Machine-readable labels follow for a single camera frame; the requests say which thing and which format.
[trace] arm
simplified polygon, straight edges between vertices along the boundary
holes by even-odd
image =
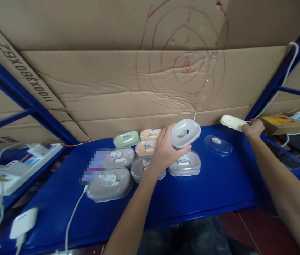
[[[273,203],[300,246],[300,181],[260,139],[264,129],[262,121],[258,119],[253,119],[249,126],[242,127]]]
[[[191,148],[191,145],[188,145],[177,151],[172,147],[171,131],[174,125],[175,123],[161,131],[152,161],[146,167],[142,181],[112,232],[104,255],[134,255],[137,253],[151,196],[159,175]]]

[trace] white power adapter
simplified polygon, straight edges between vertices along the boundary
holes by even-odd
[[[17,239],[15,245],[15,247],[18,248],[16,255],[19,254],[22,244],[25,242],[26,233],[35,226],[35,223],[37,222],[37,214],[38,208],[34,207],[14,219],[9,238]]]

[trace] small cardboard box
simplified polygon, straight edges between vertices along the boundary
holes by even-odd
[[[283,135],[300,132],[300,122],[285,115],[271,115],[259,117],[265,131],[270,135]]]

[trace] right hand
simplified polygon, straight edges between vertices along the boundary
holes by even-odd
[[[150,168],[152,170],[146,171],[145,173],[154,174],[156,176],[156,179],[168,166],[173,164],[177,159],[179,159],[191,149],[191,145],[185,146],[180,150],[175,150],[172,147],[171,132],[175,124],[176,123],[173,123],[170,126],[163,128],[158,137],[152,161],[149,164],[149,167],[146,167],[147,169]]]
[[[261,120],[251,119],[251,122],[242,126],[242,131],[247,138],[260,138],[261,133],[265,130],[265,127]]]

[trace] blue shelf frame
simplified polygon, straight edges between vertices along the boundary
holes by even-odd
[[[0,128],[28,115],[33,116],[52,134],[68,145],[78,144],[78,140],[28,92],[1,64],[0,89],[24,110],[0,120]]]
[[[297,54],[297,56],[294,60],[294,63],[291,67],[289,75],[292,73],[294,68],[300,62],[300,36],[296,40],[296,43],[299,45],[299,52],[298,52],[298,54]],[[269,103],[269,101],[273,98],[273,96],[275,95],[275,93],[277,91],[283,91],[283,92],[292,93],[292,94],[296,94],[296,95],[300,96],[300,90],[281,86],[281,84],[283,82],[283,79],[286,75],[288,66],[290,65],[290,63],[292,61],[294,52],[295,52],[295,48],[293,48],[287,54],[286,58],[283,60],[283,62],[279,66],[278,70],[274,74],[271,81],[268,83],[267,87],[265,88],[265,90],[263,91],[261,96],[259,97],[258,101],[254,104],[253,108],[251,109],[251,111],[247,115],[247,117],[246,117],[247,121],[255,118],[255,116],[257,116],[262,111],[262,109],[264,109],[264,107]]]

